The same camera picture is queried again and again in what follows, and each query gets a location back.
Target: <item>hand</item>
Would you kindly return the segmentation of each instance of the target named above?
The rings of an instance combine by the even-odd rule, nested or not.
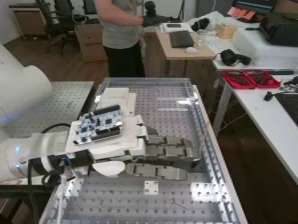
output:
[[[144,16],[144,22],[143,22],[143,26],[148,27],[148,26],[156,26],[161,23],[167,23],[171,21],[171,17],[165,17],[165,16],[156,16],[156,17],[148,17]]]

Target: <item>metal breadboard table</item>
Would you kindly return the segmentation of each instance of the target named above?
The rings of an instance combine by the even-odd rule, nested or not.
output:
[[[160,135],[177,136],[202,152],[205,172],[189,174],[188,181],[167,181],[123,174],[109,179],[92,172],[73,180],[67,189],[63,224],[246,224],[226,165],[197,88],[189,79],[108,79],[105,88],[129,87],[137,93],[136,114]],[[159,195],[144,194],[144,182],[159,182]],[[40,223],[56,224],[57,192],[51,197]]]
[[[4,127],[11,137],[30,137],[32,133],[40,133],[53,124],[71,124],[77,120],[93,82],[52,82],[52,86],[53,96]],[[64,130],[67,129],[60,127],[53,131]]]

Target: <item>blue circuit board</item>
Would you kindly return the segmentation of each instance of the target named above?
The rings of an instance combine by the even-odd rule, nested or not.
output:
[[[123,113],[120,105],[96,110],[80,117],[81,125],[77,127],[76,145],[111,138],[121,134]]]

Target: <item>person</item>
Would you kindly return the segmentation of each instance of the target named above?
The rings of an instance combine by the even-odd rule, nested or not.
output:
[[[104,27],[111,77],[145,77],[139,28],[168,22],[169,17],[137,16],[136,0],[95,0],[95,3]]]

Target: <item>cardboard box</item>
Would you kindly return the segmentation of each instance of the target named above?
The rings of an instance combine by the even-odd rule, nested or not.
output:
[[[76,26],[76,35],[85,62],[108,60],[103,46],[103,26],[84,24]]]
[[[221,39],[233,39],[236,28],[233,26],[217,25],[217,36]]]
[[[278,0],[274,12],[297,13],[298,1],[297,0]]]

